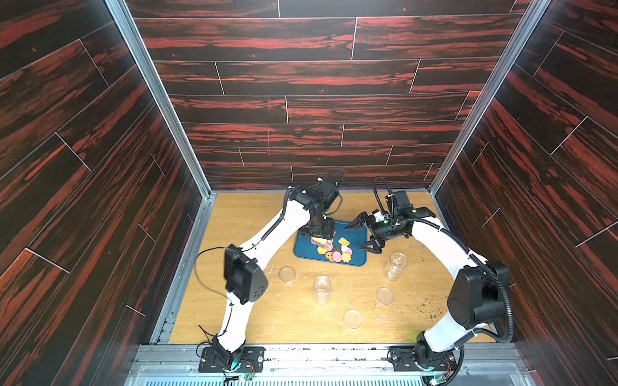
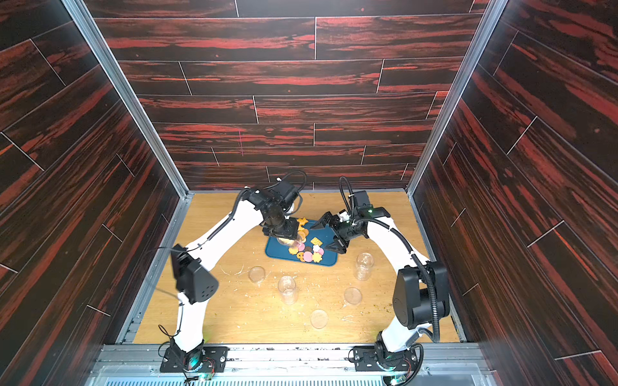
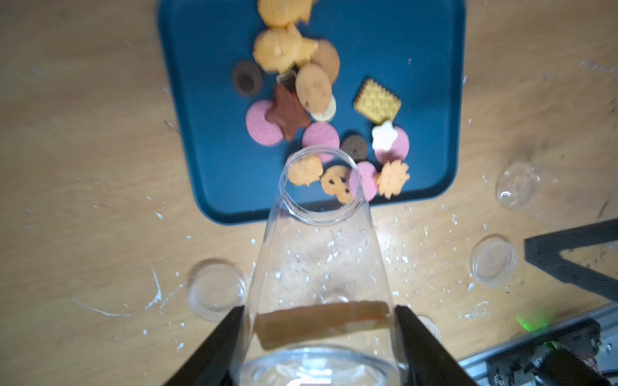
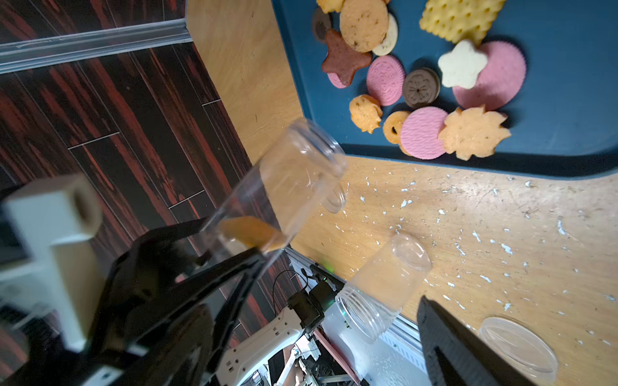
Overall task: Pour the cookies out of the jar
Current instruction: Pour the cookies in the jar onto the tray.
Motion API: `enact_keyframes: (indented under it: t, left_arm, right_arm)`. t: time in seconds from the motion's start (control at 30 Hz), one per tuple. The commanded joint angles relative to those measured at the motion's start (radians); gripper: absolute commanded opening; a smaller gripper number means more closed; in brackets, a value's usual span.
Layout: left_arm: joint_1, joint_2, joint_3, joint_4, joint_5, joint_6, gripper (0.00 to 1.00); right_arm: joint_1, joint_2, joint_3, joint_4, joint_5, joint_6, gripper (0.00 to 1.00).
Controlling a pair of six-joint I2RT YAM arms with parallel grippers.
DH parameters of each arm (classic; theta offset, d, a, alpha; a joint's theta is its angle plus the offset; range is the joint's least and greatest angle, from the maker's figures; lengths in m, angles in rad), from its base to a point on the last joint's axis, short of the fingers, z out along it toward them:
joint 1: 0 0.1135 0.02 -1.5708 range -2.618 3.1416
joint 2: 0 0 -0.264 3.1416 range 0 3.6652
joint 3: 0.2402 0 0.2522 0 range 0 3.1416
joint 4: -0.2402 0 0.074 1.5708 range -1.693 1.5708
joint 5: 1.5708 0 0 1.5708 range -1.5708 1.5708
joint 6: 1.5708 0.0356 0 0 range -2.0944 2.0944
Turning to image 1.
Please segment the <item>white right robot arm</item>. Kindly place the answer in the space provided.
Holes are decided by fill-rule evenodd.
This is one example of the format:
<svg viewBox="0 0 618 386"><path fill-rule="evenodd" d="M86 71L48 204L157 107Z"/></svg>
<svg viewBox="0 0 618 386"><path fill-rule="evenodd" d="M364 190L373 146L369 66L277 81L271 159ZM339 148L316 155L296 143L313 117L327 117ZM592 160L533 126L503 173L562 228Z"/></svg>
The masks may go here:
<svg viewBox="0 0 618 386"><path fill-rule="evenodd" d="M367 228L370 239L360 249L380 254L386 242L404 236L428 248L452 275L447 313L417 338L435 353L450 351L478 335L500 343L513 339L509 271L476 253L445 228L426 207L405 207L386 215L362 212L347 229Z"/></svg>

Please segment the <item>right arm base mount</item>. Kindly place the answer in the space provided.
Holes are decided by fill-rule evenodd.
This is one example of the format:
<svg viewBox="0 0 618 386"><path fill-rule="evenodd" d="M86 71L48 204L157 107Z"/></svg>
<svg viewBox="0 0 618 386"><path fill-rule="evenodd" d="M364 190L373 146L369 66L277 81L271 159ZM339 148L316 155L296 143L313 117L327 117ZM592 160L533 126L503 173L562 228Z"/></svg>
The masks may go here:
<svg viewBox="0 0 618 386"><path fill-rule="evenodd" d="M464 346L445 352L433 352L428 343L420 339L413 346L392 346L386 360L396 372L421 371L422 385L449 385L463 367Z"/></svg>

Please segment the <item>clear jar with yellow cookies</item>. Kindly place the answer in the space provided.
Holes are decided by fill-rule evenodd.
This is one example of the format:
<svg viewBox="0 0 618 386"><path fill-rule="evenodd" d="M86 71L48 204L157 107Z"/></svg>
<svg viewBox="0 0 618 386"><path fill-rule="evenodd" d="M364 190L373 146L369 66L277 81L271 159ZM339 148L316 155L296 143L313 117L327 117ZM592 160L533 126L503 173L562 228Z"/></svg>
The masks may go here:
<svg viewBox="0 0 618 386"><path fill-rule="evenodd" d="M336 230L333 230L330 238L312 236L310 242L318 248L326 249L329 245L332 245L334 236L336 236Z"/></svg>

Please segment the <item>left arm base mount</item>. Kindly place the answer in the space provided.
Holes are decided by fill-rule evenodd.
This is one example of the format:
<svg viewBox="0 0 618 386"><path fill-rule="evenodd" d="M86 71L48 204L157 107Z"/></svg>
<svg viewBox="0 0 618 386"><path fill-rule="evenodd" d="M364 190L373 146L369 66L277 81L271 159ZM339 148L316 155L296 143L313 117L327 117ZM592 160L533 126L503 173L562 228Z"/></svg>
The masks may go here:
<svg viewBox="0 0 618 386"><path fill-rule="evenodd" d="M264 367L265 347L242 344L234 352L223 348L217 339L198 351L200 374L221 374L224 383L252 381Z"/></svg>

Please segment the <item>clear jar with mixed cookies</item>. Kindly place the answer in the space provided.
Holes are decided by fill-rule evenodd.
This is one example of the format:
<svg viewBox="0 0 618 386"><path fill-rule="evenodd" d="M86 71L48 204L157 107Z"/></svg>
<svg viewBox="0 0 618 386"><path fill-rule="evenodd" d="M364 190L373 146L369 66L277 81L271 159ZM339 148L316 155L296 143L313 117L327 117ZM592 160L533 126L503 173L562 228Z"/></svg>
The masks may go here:
<svg viewBox="0 0 618 386"><path fill-rule="evenodd" d="M318 276L314 283L314 302L318 305L326 305L331 299L332 282L326 275Z"/></svg>

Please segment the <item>clear jar with pink cookie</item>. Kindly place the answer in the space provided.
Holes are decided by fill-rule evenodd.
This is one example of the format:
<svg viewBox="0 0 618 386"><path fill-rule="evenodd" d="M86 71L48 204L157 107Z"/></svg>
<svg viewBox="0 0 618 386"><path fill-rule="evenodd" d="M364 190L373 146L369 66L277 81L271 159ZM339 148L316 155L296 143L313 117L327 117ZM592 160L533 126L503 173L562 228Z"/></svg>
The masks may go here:
<svg viewBox="0 0 618 386"><path fill-rule="evenodd" d="M408 259L403 253L394 253L389 257L383 270L385 278L397 281L407 269Z"/></svg>

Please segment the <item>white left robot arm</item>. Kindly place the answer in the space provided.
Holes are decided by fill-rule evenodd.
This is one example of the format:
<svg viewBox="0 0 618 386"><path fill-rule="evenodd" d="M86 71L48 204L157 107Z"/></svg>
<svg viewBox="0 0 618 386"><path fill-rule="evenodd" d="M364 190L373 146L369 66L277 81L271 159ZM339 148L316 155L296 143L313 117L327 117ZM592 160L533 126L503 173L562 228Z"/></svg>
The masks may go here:
<svg viewBox="0 0 618 386"><path fill-rule="evenodd" d="M309 188L289 188L281 211L254 237L237 247L225 249L224 278L226 307L222 328L213 338L217 354L230 362L246 343L246 328L253 305L264 295L268 280L264 273L272 257L294 234L331 240L335 222L328 215L339 196L336 184L325 180Z"/></svg>

